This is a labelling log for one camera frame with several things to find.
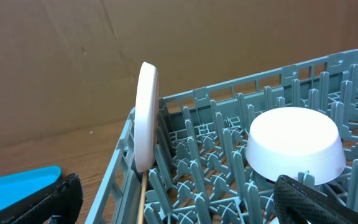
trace wooden chopstick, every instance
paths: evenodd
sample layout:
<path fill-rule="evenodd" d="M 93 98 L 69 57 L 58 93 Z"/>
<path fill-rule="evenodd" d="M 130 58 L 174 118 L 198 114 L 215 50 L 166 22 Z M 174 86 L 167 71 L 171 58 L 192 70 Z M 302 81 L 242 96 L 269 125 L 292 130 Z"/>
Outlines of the wooden chopstick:
<path fill-rule="evenodd" d="M 143 224 L 143 216 L 144 216 L 144 203 L 146 200 L 146 188 L 147 182 L 149 178 L 149 170 L 143 172 L 143 183 L 142 183 L 142 193 L 140 195 L 140 204 L 139 204 L 139 218 L 137 220 L 137 224 Z"/>

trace dish rack base grid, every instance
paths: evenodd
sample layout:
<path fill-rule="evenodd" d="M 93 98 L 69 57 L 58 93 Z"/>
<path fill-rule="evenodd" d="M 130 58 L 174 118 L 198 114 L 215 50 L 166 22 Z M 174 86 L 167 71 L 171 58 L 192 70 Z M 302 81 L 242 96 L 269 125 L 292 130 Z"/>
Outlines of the dish rack base grid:
<path fill-rule="evenodd" d="M 307 75 L 300 75 L 301 70 Z M 266 80 L 270 86 L 260 88 Z M 246 83 L 255 85 L 255 92 L 237 94 L 236 87 Z M 226 88 L 231 92 L 227 99 L 212 99 L 212 92 Z M 188 99 L 194 104 L 185 106 Z M 170 113 L 167 105 L 174 101 L 179 111 Z M 355 143 L 344 147 L 348 166 L 337 179 L 314 186 L 313 174 L 299 170 L 298 181 L 358 212 L 358 49 L 163 97 L 159 105 L 156 166 L 149 170 L 144 208 L 147 223 L 268 223 L 275 215 L 273 183 L 248 166 L 245 151 L 255 117 L 284 106 L 326 114 L 343 141 Z M 86 223 L 106 223 L 109 194 L 116 203 L 112 223 L 137 222 L 142 174 L 134 164 L 134 110 Z M 311 141 L 318 139 L 311 136 Z M 122 187 L 116 180 L 119 168 Z"/>

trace gray plastic dish rack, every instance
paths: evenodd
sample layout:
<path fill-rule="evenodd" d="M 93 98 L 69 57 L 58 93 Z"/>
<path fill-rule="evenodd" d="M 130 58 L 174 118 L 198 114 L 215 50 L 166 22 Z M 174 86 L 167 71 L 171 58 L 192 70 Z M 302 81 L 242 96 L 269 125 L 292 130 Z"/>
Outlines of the gray plastic dish rack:
<path fill-rule="evenodd" d="M 305 70 L 306 76 L 300 75 Z M 279 77 L 278 86 L 260 88 L 273 77 Z M 255 85 L 256 91 L 237 95 L 236 88 L 245 83 Z M 212 92 L 226 88 L 231 89 L 228 99 L 211 99 Z M 194 100 L 193 107 L 183 106 L 188 98 Z M 170 113 L 167 104 L 173 101 L 181 109 Z M 355 143 L 344 148 L 349 166 L 336 180 L 315 187 L 313 174 L 299 170 L 298 181 L 358 212 L 358 49 L 163 97 L 159 105 L 157 166 L 149 170 L 144 208 L 147 223 L 204 224 L 216 217 L 221 223 L 267 223 L 275 215 L 273 183 L 247 165 L 246 139 L 256 116 L 284 106 L 326 114 L 342 139 Z M 142 174 L 134 162 L 134 111 L 86 223 L 106 223 L 103 210 L 109 194 L 116 202 L 112 223 L 137 222 Z M 119 167 L 122 186 L 116 180 Z"/>

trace brown cardboard backdrop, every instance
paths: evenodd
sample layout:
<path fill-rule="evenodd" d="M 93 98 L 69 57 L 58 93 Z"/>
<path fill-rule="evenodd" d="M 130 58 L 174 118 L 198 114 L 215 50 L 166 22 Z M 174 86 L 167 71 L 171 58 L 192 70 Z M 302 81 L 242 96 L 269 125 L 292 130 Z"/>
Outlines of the brown cardboard backdrop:
<path fill-rule="evenodd" d="M 126 118 L 160 95 L 358 48 L 358 1 L 0 1 L 0 147 Z"/>

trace blue plastic plate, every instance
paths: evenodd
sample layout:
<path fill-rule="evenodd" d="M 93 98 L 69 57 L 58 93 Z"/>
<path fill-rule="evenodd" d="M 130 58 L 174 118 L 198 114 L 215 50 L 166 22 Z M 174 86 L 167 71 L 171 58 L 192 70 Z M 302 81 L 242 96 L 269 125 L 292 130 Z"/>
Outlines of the blue plastic plate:
<path fill-rule="evenodd" d="M 49 166 L 0 177 L 0 210 L 54 183 L 61 173 L 60 167 Z"/>

